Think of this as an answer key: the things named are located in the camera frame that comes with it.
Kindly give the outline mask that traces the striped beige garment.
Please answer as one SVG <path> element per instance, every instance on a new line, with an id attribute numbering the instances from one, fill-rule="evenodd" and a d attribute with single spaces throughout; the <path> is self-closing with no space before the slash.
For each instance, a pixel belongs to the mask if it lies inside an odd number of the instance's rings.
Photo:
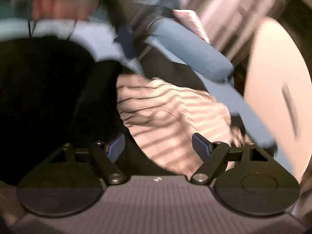
<path id="1" fill-rule="evenodd" d="M 228 108 L 205 91 L 178 87 L 160 78 L 122 74 L 117 79 L 117 109 L 143 153 L 155 164 L 190 178 L 203 160 L 192 135 L 242 146 L 251 139 L 235 124 Z"/>

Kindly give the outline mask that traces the black garment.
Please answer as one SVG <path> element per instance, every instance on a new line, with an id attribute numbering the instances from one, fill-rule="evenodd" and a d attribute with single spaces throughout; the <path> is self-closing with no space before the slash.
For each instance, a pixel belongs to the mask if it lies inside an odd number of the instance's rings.
<path id="1" fill-rule="evenodd" d="M 169 175 L 137 146 L 117 111 L 116 83 L 133 71 L 95 61 L 55 36 L 1 42 L 1 181 L 16 186 L 66 143 L 87 148 L 122 133 L 126 175 Z"/>

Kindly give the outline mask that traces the white printed package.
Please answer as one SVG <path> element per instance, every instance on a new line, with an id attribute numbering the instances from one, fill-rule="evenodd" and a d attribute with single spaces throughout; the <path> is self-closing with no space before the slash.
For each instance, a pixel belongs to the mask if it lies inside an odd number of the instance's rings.
<path id="1" fill-rule="evenodd" d="M 205 42 L 210 43 L 210 39 L 199 19 L 197 13 L 193 10 L 173 10 L 175 19 L 203 39 Z"/>

